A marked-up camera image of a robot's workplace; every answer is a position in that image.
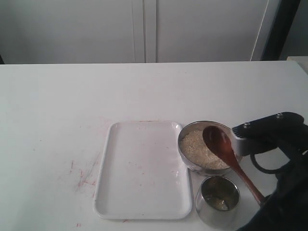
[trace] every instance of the uncooked rice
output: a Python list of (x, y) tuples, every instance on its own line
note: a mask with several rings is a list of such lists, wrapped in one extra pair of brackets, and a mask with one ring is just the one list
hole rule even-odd
[(203, 141), (203, 131), (195, 130), (188, 133), (180, 143), (180, 148), (185, 156), (204, 168), (224, 169), (229, 166), (215, 156)]

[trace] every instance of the small metal cup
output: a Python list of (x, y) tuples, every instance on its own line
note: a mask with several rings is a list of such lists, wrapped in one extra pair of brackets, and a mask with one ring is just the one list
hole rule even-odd
[(209, 226), (224, 229), (235, 219), (240, 192), (236, 185), (222, 176), (206, 178), (196, 196), (196, 210)]

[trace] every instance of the stainless steel bowl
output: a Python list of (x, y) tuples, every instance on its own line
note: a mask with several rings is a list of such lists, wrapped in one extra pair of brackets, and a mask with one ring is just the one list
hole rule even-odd
[[(217, 123), (217, 122), (213, 122), (213, 121), (197, 121), (197, 122), (193, 122), (187, 126), (185, 126), (182, 131), (179, 133), (179, 137), (178, 137), (178, 150), (179, 153), (181, 155), (181, 158), (183, 160), (183, 162), (187, 165), (187, 167), (191, 170), (191, 171), (195, 171), (198, 172), (201, 175), (204, 176), (209, 176), (209, 175), (225, 175), (228, 172), (231, 171), (231, 168), (224, 168), (224, 169), (210, 169), (210, 168), (205, 168), (205, 167), (201, 167), (195, 163), (193, 163), (192, 161), (190, 161), (185, 153), (182, 152), (181, 148), (180, 148), (180, 142), (183, 140), (183, 138), (190, 133), (191, 131), (195, 131), (195, 130), (201, 130), (203, 131), (206, 127), (208, 126), (216, 126), (220, 129), (222, 129), (229, 138), (230, 134), (231, 134), (231, 129), (223, 124)], [(240, 162), (242, 157), (235, 154), (237, 161)]]

